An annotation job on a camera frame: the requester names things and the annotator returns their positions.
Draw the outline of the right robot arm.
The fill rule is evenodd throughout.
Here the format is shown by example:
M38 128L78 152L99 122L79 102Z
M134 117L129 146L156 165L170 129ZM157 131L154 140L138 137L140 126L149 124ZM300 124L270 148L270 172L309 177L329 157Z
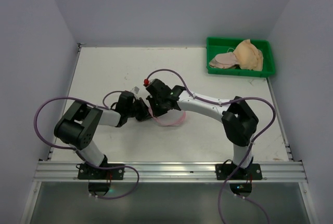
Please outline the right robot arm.
M168 111L189 111L210 117L222 123L227 139L233 143L234 166L246 170L253 162L253 155L247 154L250 141L257 130L258 117L245 101L223 105L223 100L217 104L212 99L199 100L192 96L184 86L167 86L159 79L144 80L144 86L149 92L147 100L154 117L160 117Z

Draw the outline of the beige bra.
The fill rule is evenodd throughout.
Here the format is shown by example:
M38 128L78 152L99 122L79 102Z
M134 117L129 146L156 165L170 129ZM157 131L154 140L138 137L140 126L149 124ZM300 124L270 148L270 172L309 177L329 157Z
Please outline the beige bra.
M251 43L250 39L239 43L234 50L234 54L242 70L262 71L263 54Z

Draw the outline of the white mesh laundry bag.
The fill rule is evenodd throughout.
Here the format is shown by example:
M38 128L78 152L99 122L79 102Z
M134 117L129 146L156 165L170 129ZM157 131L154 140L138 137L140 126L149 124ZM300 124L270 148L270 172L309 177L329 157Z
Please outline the white mesh laundry bag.
M165 115L155 117L153 115L152 109L149 108L148 112L150 113L152 119L160 126L170 127L170 126L179 126L182 125L186 118L185 111L171 110Z

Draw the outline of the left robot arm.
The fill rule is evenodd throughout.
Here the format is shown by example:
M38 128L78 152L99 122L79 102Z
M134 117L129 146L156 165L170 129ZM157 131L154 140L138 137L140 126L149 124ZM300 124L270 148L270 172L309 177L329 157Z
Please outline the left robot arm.
M129 91L121 92L114 108L93 107L76 100L56 124L54 135L74 149L89 166L105 167L107 157L93 141L96 129L99 125L119 128L129 118L139 122L151 118L143 99Z

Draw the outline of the pink bra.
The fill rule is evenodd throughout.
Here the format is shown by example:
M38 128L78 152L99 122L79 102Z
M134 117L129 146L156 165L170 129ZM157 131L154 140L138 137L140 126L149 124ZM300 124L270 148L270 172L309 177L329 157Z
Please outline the pink bra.
M237 66L239 62L233 48L229 48L226 53L215 55L209 62L209 67L217 69L234 69Z

